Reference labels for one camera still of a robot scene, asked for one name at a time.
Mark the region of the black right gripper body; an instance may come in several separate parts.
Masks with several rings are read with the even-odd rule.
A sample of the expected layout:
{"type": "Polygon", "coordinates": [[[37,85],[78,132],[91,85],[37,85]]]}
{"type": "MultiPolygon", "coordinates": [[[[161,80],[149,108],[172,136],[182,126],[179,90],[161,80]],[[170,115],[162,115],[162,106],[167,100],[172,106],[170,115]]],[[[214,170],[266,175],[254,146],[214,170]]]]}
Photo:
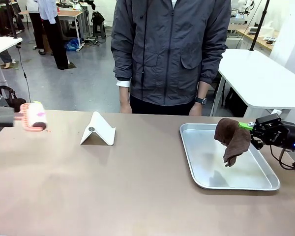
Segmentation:
{"type": "Polygon", "coordinates": [[[270,128],[266,135],[266,144],[295,150],[295,125],[283,124],[270,128]]]}

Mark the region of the brown cleaning cloth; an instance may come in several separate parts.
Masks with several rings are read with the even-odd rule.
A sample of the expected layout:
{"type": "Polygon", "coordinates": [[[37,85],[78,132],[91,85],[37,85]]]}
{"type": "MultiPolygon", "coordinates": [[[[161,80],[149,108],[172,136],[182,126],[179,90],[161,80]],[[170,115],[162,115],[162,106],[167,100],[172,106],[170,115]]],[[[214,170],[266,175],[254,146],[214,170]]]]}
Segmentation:
{"type": "Polygon", "coordinates": [[[215,129],[214,139],[226,147],[223,161],[226,167],[235,164],[238,156],[250,147],[250,131],[239,126],[239,122],[230,118],[221,119],[215,129]]]}

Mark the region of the pink and white lint roller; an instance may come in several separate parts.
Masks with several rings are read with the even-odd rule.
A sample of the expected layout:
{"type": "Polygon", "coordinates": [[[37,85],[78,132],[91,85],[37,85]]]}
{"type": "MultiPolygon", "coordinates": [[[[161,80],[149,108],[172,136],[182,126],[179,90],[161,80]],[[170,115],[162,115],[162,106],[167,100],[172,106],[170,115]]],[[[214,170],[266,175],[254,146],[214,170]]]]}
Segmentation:
{"type": "Polygon", "coordinates": [[[20,121],[22,127],[29,132],[41,132],[47,128],[46,112],[38,101],[22,104],[20,111],[14,114],[14,120],[20,121]]]}

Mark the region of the person's left forearm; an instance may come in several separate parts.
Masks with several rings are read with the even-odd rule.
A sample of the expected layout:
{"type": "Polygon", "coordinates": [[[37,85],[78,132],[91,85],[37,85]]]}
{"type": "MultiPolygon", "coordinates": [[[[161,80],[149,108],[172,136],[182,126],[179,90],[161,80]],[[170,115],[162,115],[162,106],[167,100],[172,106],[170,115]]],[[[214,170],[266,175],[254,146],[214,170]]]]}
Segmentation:
{"type": "Polygon", "coordinates": [[[204,99],[207,96],[207,91],[210,87],[210,84],[200,81],[198,83],[198,91],[197,91],[197,97],[200,99],[204,99]]]}

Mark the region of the person's left hand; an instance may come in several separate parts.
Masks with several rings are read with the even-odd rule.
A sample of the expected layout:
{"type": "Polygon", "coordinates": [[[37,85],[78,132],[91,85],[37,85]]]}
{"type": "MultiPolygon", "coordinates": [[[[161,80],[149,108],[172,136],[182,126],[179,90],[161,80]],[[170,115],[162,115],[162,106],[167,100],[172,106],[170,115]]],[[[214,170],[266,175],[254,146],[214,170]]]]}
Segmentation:
{"type": "Polygon", "coordinates": [[[202,105],[199,103],[195,103],[190,112],[189,112],[190,116],[201,116],[202,115],[202,105]]]}

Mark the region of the person's right hand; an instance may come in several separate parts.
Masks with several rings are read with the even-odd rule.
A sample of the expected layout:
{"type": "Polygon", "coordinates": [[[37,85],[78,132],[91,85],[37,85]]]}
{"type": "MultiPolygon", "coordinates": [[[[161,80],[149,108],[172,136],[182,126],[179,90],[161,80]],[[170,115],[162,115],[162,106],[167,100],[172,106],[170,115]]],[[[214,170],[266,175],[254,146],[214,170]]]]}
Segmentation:
{"type": "Polygon", "coordinates": [[[123,114],[132,113],[132,108],[128,98],[120,99],[120,112],[123,114]]]}

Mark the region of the brown handbag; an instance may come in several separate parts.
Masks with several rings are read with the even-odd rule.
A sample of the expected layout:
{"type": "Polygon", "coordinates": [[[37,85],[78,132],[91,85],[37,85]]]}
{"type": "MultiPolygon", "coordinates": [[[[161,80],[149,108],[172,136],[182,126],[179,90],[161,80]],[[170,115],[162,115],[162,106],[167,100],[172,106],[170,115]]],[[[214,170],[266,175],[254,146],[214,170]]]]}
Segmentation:
{"type": "Polygon", "coordinates": [[[8,86],[0,86],[0,95],[3,96],[2,91],[7,91],[8,95],[6,96],[6,102],[10,107],[16,108],[20,107],[22,104],[26,103],[26,100],[23,98],[17,98],[16,92],[14,89],[8,87],[8,86]]]}

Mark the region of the large white table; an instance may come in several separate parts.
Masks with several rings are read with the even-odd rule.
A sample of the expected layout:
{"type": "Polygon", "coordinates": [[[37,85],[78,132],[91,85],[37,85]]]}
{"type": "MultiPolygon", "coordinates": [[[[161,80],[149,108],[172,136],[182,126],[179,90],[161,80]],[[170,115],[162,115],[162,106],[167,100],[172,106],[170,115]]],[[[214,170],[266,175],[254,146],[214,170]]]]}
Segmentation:
{"type": "Polygon", "coordinates": [[[265,109],[295,110],[295,74],[258,51],[226,49],[219,72],[247,105],[245,118],[265,109]]]}

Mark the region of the silver metal tray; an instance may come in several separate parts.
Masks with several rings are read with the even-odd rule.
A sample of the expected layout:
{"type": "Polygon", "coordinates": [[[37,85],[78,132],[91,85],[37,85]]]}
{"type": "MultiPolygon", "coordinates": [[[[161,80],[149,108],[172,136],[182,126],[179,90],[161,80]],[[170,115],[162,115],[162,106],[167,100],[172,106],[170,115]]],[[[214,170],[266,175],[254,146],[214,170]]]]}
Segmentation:
{"type": "Polygon", "coordinates": [[[263,155],[250,146],[226,167],[226,147],[214,139],[216,124],[186,123],[180,135],[193,181],[204,189],[277,191],[280,180],[263,155]]]}

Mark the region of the long wooden workbench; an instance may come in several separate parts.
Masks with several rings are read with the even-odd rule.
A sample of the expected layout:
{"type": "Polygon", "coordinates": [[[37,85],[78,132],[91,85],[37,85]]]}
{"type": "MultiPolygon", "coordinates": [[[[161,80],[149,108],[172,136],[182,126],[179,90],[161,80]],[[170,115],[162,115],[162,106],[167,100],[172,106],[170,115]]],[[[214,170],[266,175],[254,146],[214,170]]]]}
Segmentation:
{"type": "MultiPolygon", "coordinates": [[[[240,48],[250,49],[254,39],[254,35],[249,35],[248,33],[244,33],[243,29],[237,29],[236,32],[240,37],[242,37],[240,48]]],[[[260,51],[262,53],[270,54],[272,52],[272,49],[273,49],[272,44],[267,44],[266,41],[262,40],[261,37],[257,38],[254,50],[260,51]]]]}

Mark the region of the white tissue box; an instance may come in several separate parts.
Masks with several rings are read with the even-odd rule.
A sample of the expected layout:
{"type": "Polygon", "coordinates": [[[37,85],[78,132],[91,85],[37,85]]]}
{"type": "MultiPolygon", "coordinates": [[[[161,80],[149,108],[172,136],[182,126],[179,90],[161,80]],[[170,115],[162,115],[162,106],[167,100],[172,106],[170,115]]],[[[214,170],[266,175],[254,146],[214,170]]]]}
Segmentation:
{"type": "Polygon", "coordinates": [[[260,29],[259,37],[272,37],[275,31],[272,24],[273,21],[266,22],[260,29]]]}

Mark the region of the black tripod pole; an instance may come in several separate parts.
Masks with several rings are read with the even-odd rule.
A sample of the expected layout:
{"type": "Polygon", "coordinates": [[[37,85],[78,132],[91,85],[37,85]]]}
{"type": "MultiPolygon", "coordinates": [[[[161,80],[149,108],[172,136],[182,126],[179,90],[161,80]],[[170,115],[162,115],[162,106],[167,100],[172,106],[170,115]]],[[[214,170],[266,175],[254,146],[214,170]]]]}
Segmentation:
{"type": "Polygon", "coordinates": [[[261,30],[262,24],[264,22],[264,19],[265,19],[266,13],[267,13],[269,2],[270,2],[270,0],[266,0],[265,7],[264,7],[264,9],[262,11],[261,19],[260,19],[260,22],[258,24],[257,31],[255,33],[255,36],[254,36],[254,39],[252,41],[252,44],[251,44],[251,47],[250,47],[249,51],[254,51],[255,44],[257,42],[257,39],[258,39],[260,30],[261,30]]]}
{"type": "Polygon", "coordinates": [[[10,9],[11,3],[10,3],[9,0],[4,0],[4,3],[5,3],[5,7],[6,7],[6,11],[7,11],[11,31],[12,31],[12,36],[13,36],[14,39],[18,39],[17,34],[16,34],[16,30],[15,30],[15,27],[14,27],[14,23],[13,23],[13,17],[12,17],[11,9],[10,9]]]}

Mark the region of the white folded roller stand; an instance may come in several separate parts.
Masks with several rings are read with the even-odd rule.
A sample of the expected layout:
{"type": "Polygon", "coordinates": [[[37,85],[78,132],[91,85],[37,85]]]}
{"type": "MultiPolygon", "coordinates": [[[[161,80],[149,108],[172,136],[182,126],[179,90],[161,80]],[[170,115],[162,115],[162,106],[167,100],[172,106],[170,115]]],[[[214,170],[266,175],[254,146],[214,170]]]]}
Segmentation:
{"type": "Polygon", "coordinates": [[[95,111],[93,112],[89,124],[86,126],[82,135],[80,145],[92,134],[96,133],[101,140],[107,145],[112,146],[115,140],[116,128],[111,127],[102,115],[95,111]]]}

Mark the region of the bystander in black trousers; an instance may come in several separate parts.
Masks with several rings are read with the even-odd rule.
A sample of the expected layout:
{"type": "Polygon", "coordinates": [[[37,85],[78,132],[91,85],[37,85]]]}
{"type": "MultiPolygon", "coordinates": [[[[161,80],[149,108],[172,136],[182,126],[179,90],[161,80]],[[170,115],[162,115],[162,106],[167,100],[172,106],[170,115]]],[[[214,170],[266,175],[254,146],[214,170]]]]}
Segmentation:
{"type": "Polygon", "coordinates": [[[43,42],[43,25],[38,10],[38,3],[34,0],[26,0],[26,7],[33,27],[36,49],[41,56],[44,56],[46,52],[43,42]]]}

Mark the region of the bystander in light blue shirt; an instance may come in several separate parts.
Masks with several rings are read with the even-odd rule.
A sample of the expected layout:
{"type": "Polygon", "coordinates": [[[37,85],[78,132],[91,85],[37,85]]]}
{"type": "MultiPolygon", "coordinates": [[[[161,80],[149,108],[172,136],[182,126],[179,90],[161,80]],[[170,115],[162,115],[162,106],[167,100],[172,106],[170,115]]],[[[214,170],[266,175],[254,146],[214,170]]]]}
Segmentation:
{"type": "Polygon", "coordinates": [[[69,60],[66,55],[62,34],[60,32],[56,0],[35,0],[47,35],[49,46],[52,50],[57,68],[68,69],[69,60]]]}

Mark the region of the blue plastic bag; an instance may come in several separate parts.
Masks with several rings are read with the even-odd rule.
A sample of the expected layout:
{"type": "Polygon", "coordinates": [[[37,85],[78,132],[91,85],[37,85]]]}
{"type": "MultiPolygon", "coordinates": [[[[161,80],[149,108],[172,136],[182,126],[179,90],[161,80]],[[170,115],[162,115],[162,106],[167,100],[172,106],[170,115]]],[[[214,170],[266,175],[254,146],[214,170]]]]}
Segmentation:
{"type": "Polygon", "coordinates": [[[67,52],[78,51],[80,49],[79,40],[77,38],[70,39],[64,46],[67,52]]]}

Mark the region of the black trousers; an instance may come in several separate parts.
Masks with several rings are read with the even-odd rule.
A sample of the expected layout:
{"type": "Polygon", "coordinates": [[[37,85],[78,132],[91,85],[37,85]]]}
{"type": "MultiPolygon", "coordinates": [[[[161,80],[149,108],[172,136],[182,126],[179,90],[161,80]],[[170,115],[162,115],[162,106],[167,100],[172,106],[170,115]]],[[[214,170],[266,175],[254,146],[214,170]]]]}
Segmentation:
{"type": "Polygon", "coordinates": [[[130,106],[134,114],[150,114],[150,115],[173,115],[173,116],[188,116],[194,101],[175,106],[160,106],[152,103],[144,102],[130,95],[130,106]]]}

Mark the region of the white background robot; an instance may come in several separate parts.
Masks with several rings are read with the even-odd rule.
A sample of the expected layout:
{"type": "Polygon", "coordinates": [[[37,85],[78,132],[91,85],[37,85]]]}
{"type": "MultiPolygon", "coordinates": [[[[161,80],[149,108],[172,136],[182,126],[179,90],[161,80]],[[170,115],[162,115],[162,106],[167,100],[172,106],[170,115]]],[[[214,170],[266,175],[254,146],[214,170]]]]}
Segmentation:
{"type": "Polygon", "coordinates": [[[254,9],[254,0],[232,0],[232,16],[236,19],[244,19],[254,9]]]}

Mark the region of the person in grey jacket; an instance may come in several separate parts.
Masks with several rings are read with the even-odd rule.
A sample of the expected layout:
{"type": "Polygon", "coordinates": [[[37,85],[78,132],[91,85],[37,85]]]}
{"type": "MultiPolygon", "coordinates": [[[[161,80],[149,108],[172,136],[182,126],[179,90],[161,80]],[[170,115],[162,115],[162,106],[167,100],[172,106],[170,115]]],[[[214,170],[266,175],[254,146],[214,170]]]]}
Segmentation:
{"type": "Polygon", "coordinates": [[[130,93],[159,106],[187,104],[216,77],[231,0],[117,0],[114,73],[130,93]]]}

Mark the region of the black stool with bag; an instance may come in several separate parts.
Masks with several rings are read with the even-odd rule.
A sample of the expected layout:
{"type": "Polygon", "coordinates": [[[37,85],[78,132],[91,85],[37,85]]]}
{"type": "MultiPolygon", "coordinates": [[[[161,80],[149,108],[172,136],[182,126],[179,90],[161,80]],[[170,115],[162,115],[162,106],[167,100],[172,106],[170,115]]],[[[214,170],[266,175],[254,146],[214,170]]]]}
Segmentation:
{"type": "Polygon", "coordinates": [[[106,38],[106,31],[104,26],[104,17],[98,12],[94,11],[92,13],[92,36],[101,37],[102,39],[106,38]]]}

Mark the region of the wooden top desk white frame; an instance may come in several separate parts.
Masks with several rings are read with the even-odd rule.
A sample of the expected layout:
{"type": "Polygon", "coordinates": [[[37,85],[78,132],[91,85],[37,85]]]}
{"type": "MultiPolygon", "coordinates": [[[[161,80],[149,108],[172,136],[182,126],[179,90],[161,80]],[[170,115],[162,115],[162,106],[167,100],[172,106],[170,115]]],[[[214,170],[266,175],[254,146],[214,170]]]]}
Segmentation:
{"type": "Polygon", "coordinates": [[[65,21],[74,20],[75,22],[75,29],[76,29],[77,40],[79,45],[79,47],[76,49],[76,52],[79,52],[83,47],[83,43],[81,42],[81,39],[80,39],[80,32],[78,27],[78,17],[82,13],[83,12],[80,10],[59,10],[58,12],[58,17],[60,20],[65,20],[65,21]]]}

